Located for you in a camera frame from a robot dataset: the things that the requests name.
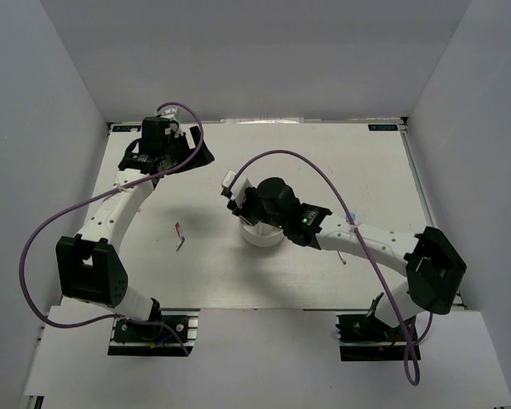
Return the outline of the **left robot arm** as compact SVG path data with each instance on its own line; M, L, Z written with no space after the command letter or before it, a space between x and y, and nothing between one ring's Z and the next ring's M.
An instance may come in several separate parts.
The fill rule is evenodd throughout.
M145 118L139 138L125 148L112 192L74 236L61 237L55 247L63 296L134 320L134 330L143 339L158 337L163 330L159 303L131 286L119 249L135 215L162 178L214 159L201 127L184 132L173 116Z

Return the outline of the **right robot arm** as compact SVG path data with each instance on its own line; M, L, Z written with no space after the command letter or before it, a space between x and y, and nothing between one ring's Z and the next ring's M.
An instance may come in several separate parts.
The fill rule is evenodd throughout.
M403 276L401 285L370 308L367 327L373 337L390 338L400 320L422 311L438 315L451 311L467 265L441 230L394 233L352 225L327 208L302 203L278 177L253 186L246 177L228 171L221 186L228 209L250 226L265 224L295 245L347 253Z

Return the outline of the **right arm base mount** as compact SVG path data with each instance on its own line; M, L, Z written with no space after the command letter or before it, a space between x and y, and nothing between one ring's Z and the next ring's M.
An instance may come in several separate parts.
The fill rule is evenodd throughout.
M406 339L399 327L391 328L366 313L336 316L342 362L384 362L404 359Z

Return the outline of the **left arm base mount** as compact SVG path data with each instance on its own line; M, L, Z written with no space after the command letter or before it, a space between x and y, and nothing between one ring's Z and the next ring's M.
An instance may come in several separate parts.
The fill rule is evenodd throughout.
M128 357L187 357L195 344L198 310L161 311L162 326L138 325L126 319L115 320L107 354Z

